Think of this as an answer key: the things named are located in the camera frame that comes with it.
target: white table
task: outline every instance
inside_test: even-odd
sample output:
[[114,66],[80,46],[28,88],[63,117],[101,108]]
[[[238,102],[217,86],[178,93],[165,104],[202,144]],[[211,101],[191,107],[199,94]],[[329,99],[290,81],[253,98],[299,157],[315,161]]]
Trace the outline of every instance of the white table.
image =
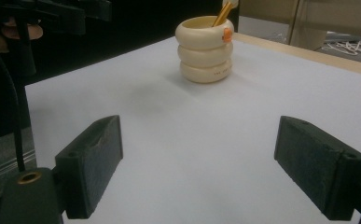
[[95,120],[121,117],[124,159],[104,197],[65,223],[331,223],[273,159],[279,119],[361,151],[361,75],[234,41],[232,74],[196,84],[176,49],[170,38],[26,87],[40,167]]

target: white wires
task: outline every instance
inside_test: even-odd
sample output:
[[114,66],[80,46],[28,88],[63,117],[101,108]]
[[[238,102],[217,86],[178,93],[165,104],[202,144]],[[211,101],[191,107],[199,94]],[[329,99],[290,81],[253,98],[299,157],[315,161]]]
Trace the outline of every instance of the white wires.
[[322,49],[323,50],[334,49],[339,52],[355,56],[361,54],[361,40],[358,42],[329,43],[327,44],[327,46],[322,47]]

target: floor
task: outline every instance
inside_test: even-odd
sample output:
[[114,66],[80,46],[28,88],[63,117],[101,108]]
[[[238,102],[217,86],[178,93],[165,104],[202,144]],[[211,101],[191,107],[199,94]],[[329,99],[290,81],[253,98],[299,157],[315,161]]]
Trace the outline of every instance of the floor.
[[[287,30],[288,30],[288,25],[286,24],[281,24],[272,21],[256,20],[246,17],[240,17],[239,19],[239,28],[238,28],[239,33],[260,37],[263,39],[268,39],[279,43],[285,42]],[[361,62],[360,50],[359,51],[348,50],[346,48],[337,46],[337,43],[328,43],[329,38],[330,37],[328,36],[324,46],[318,49],[317,51],[334,55],[337,57]],[[356,48],[357,43],[358,41],[353,41],[350,42],[349,44],[354,44],[354,48]]]

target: stacked ring cup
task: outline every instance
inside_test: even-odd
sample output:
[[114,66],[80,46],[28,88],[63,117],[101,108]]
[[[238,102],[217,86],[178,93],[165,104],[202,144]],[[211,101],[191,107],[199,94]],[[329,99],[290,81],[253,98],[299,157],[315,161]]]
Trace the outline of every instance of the stacked ring cup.
[[180,71],[190,81],[215,82],[231,72],[233,24],[226,20],[212,27],[215,18],[204,16],[189,19],[176,28]]

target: black mount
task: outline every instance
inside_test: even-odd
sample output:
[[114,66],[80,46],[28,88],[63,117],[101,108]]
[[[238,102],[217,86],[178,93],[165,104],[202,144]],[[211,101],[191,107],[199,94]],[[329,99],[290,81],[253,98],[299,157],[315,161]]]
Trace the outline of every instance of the black mount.
[[281,117],[274,159],[329,220],[361,213],[357,150],[307,121]]

